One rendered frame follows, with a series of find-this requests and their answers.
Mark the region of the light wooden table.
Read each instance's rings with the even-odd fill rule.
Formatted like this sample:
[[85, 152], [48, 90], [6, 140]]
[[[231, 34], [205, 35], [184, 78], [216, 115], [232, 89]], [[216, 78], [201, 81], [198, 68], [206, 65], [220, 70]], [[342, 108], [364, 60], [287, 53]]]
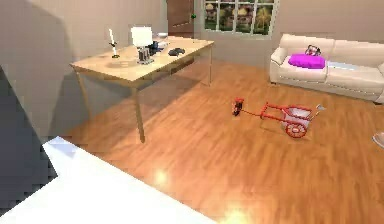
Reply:
[[[209, 61], [208, 84], [211, 84], [212, 50], [214, 41], [168, 36], [166, 42], [168, 43], [167, 47], [162, 52], [155, 54], [154, 61], [148, 65], [138, 63], [138, 53], [135, 46], [119, 49], [119, 58], [112, 58], [112, 52], [109, 51], [71, 63], [70, 66], [76, 73], [88, 116], [91, 117], [92, 112], [87, 92], [81, 79], [81, 74], [120, 84], [131, 90], [134, 100], [138, 133], [142, 143], [145, 142], [145, 132], [139, 104], [138, 89], [142, 85], [153, 82], [154, 73], [159, 72], [162, 69], [171, 70], [171, 68], [178, 62], [188, 59], [189, 57], [195, 57], [202, 52], [207, 51]], [[183, 48], [185, 49], [185, 53], [179, 54], [178, 56], [169, 56], [169, 50], [174, 48]]]

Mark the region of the white shade table lamp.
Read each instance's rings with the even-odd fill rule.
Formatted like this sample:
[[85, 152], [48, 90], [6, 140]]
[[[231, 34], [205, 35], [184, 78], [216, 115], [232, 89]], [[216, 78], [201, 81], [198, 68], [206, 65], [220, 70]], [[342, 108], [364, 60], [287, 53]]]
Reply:
[[149, 45], [153, 44], [152, 29], [150, 27], [132, 27], [132, 44], [138, 49], [138, 63], [150, 64], [153, 59], [150, 56]]

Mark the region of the brown room door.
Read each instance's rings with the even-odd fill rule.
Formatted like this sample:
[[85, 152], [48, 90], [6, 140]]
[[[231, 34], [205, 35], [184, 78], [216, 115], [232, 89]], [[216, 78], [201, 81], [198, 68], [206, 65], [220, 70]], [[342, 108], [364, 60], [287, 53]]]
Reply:
[[168, 34], [192, 38], [194, 36], [194, 0], [166, 0]]

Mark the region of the white furniture top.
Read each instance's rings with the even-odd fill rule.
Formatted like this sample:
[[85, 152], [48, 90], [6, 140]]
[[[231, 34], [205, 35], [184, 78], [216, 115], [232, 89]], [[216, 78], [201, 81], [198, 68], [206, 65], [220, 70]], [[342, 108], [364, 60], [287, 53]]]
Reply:
[[43, 148], [58, 176], [0, 224], [216, 224], [61, 137]]

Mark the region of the magenta cushion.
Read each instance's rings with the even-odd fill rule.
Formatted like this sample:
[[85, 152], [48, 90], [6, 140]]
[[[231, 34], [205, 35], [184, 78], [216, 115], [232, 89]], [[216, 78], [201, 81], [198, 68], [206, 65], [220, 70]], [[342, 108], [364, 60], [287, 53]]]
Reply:
[[288, 63], [292, 66], [300, 68], [323, 69], [326, 65], [326, 60], [321, 56], [292, 54], [288, 60]]

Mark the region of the cream sofa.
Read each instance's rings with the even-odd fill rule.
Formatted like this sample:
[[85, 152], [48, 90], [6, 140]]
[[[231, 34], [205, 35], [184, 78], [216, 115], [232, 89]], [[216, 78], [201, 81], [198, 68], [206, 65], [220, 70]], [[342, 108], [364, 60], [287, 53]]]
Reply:
[[[296, 54], [320, 50], [322, 66], [298, 67]], [[271, 83], [384, 103], [384, 44], [284, 34], [270, 56]]]

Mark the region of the pale round object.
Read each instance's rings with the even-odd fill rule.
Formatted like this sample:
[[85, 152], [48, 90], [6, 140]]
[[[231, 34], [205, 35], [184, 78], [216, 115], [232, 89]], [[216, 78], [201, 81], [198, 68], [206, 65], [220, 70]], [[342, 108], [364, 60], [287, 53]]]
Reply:
[[372, 140], [381, 148], [384, 149], [384, 132], [375, 133], [372, 136]]

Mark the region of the white candle on black holder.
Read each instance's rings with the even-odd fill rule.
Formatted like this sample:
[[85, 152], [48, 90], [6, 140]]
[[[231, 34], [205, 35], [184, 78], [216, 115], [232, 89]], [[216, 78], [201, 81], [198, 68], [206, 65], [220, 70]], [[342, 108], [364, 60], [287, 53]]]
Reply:
[[117, 50], [116, 50], [117, 42], [114, 40], [113, 31], [110, 28], [109, 28], [109, 36], [110, 36], [110, 40], [111, 40], [111, 42], [109, 44], [112, 46], [112, 51], [113, 51], [112, 58], [119, 58], [120, 55], [117, 53]]

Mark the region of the white framed window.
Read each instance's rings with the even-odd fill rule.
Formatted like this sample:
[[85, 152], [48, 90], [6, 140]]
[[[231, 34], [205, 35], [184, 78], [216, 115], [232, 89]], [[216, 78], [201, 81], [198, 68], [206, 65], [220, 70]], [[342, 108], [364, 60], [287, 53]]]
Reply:
[[203, 0], [204, 29], [270, 37], [280, 0]]

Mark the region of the red and white toy cart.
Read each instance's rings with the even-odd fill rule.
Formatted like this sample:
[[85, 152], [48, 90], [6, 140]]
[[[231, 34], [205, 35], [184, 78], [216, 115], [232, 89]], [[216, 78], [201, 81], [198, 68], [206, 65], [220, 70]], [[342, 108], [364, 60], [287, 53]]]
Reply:
[[[232, 115], [239, 116], [241, 112], [244, 112], [259, 117], [260, 119], [268, 118], [277, 120], [281, 123], [285, 133], [294, 139], [304, 137], [308, 132], [310, 122], [318, 116], [321, 111], [325, 110], [325, 107], [321, 104], [318, 104], [316, 106], [316, 111], [313, 112], [310, 108], [298, 105], [278, 106], [266, 102], [259, 113], [253, 113], [244, 110], [243, 105], [243, 98], [235, 98], [233, 102]], [[282, 115], [280, 117], [269, 115], [267, 113], [269, 108], [279, 110]]]

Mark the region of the dark blue small object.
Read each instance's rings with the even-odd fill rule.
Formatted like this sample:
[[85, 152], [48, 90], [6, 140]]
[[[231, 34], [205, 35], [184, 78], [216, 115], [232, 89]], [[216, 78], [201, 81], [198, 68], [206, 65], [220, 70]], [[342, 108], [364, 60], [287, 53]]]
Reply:
[[157, 52], [162, 51], [162, 48], [159, 46], [158, 41], [154, 41], [151, 45], [148, 46], [148, 48], [151, 56], [155, 55]]

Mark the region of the pink and black small object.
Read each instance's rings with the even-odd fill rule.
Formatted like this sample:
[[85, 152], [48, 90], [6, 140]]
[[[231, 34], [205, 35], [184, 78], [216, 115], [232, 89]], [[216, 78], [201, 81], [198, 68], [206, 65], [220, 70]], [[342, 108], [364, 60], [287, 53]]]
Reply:
[[310, 56], [319, 56], [321, 54], [321, 49], [314, 45], [309, 45], [305, 51], [306, 55]]

